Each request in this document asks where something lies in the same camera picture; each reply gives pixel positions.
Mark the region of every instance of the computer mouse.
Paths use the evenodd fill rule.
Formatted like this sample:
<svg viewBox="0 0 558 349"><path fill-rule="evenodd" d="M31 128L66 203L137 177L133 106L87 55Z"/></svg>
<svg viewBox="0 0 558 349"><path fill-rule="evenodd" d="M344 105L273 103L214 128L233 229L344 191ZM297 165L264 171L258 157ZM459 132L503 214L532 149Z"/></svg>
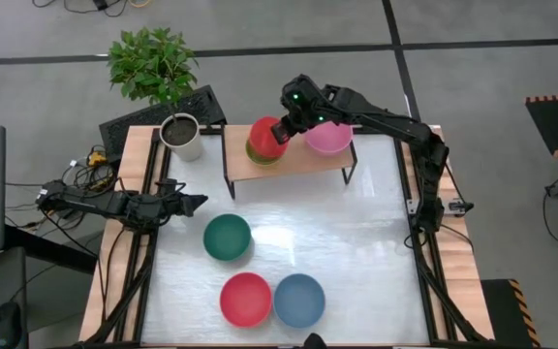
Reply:
<svg viewBox="0 0 558 349"><path fill-rule="evenodd" d="M20 307L14 301L0 305L0 349L14 349L22 338Z"/></svg>

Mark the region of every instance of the black floor stripe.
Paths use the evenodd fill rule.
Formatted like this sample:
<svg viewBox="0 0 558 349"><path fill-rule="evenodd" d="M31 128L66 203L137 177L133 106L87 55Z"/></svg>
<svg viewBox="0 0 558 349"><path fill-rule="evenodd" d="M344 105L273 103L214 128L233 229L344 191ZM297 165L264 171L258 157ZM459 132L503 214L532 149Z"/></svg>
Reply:
<svg viewBox="0 0 558 349"><path fill-rule="evenodd" d="M107 62L108 60L109 58L106 54L47 56L47 57L18 57L18 58L0 58L0 65Z"/></svg>
<svg viewBox="0 0 558 349"><path fill-rule="evenodd" d="M275 48L225 48L225 49L200 49L195 51L198 58L209 57L236 57L256 56L270 54L303 54L303 53L334 53L334 52L371 52L392 50L392 44L355 44L355 45L319 45L302 47L275 47ZM48 63L76 63L76 62L106 62L109 57L106 53L45 56L45 57L15 57L0 58L0 65L12 64L48 64Z"/></svg>
<svg viewBox="0 0 558 349"><path fill-rule="evenodd" d="M406 101L408 103L409 114L412 118L421 121L419 107L417 106L417 97L415 97L415 90L413 89L413 83L411 82L411 75L408 73L408 64L406 63L406 57L404 56L404 51L402 49L402 41L399 38L399 30L397 29L397 22L395 21L393 8L391 7L390 0L382 1L383 6L385 7L385 16L387 17L391 43L395 47L395 61L397 62L397 70L399 71L399 77L402 81L404 96L406 96Z"/></svg>
<svg viewBox="0 0 558 349"><path fill-rule="evenodd" d="M527 48L558 46L558 39L501 40L478 42L450 42L403 44L404 50L459 49L459 48Z"/></svg>
<svg viewBox="0 0 558 349"><path fill-rule="evenodd" d="M392 44L355 44L355 45L319 45L302 47L276 48L226 48L201 49L195 51L197 57L234 57L269 54L302 54L302 53L334 53L334 52L370 52L394 49Z"/></svg>
<svg viewBox="0 0 558 349"><path fill-rule="evenodd" d="M201 49L196 51L199 58L209 57L237 57L270 54L303 54L303 53L337 53L337 52L372 52L386 50L429 50L429 49L470 49L470 48L526 48L558 46L558 39L537 40L508 40L508 41L482 41L482 42L454 42L454 43L416 43L416 44L346 44L346 45L319 45L302 47L276 47L276 48L222 48ZM62 55L41 57L13 57L0 58L0 65L15 64L48 64L48 63L76 63L76 62L106 62L109 58L105 53L86 55ZM416 103L409 105L413 117L419 115Z"/></svg>

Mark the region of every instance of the blue bowl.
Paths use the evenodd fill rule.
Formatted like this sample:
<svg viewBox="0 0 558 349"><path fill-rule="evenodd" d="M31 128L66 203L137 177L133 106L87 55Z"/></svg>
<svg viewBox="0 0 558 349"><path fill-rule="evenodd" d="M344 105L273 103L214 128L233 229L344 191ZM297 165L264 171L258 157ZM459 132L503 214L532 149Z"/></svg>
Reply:
<svg viewBox="0 0 558 349"><path fill-rule="evenodd" d="M296 273L281 280L272 302L284 324L304 329L318 322L325 312L325 291L313 277Z"/></svg>

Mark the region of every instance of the green bowl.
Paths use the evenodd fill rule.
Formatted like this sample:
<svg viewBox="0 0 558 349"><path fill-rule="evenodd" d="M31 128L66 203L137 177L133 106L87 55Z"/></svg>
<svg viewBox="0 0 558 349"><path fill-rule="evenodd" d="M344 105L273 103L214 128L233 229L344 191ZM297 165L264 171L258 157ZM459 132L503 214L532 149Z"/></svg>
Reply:
<svg viewBox="0 0 558 349"><path fill-rule="evenodd" d="M249 141L247 141L247 144L245 145L246 150L247 150L247 156L249 157L249 159L251 161L253 161L254 163L258 164L258 165L272 165L274 163L276 163L277 161L279 161L279 159L281 159L281 157L277 157L277 158L267 158L264 157L260 154L258 154L253 147L251 146L251 144L249 144Z"/></svg>
<svg viewBox="0 0 558 349"><path fill-rule="evenodd" d="M203 247L219 261L240 258L251 243L251 228L242 217L222 214L208 223L203 232Z"/></svg>

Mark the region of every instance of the bowl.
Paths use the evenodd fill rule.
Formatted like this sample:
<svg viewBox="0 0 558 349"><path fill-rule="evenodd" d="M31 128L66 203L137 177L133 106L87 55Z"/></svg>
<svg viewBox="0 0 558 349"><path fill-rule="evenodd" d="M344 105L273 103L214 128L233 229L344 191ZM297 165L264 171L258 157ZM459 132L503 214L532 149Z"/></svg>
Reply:
<svg viewBox="0 0 558 349"><path fill-rule="evenodd" d="M277 317L297 329L317 323L325 312L325 302L322 286L313 277L302 273L281 280L273 295Z"/></svg>
<svg viewBox="0 0 558 349"><path fill-rule="evenodd" d="M247 156L249 157L249 160L253 161L258 165L262 165L262 166L272 165L281 159L281 156L276 158L267 158L256 153L255 150L253 150L253 147L251 146L248 140L247 140L247 144L245 145L245 149L247 152Z"/></svg>
<svg viewBox="0 0 558 349"><path fill-rule="evenodd" d="M240 258L251 243L251 228L236 214L222 214L208 223L203 232L203 247L220 261Z"/></svg>
<svg viewBox="0 0 558 349"><path fill-rule="evenodd" d="M228 322L240 328L261 324L272 308L268 283L252 272L234 275L221 290L221 312Z"/></svg>
<svg viewBox="0 0 558 349"><path fill-rule="evenodd" d="M256 154L276 159L286 152L288 143L279 144L270 130L270 127L278 122L280 120L276 117L265 116L251 126L248 143Z"/></svg>
<svg viewBox="0 0 558 349"><path fill-rule="evenodd" d="M346 149L353 139L350 125L335 125L332 121L322 123L305 133L305 141L324 156L332 156Z"/></svg>

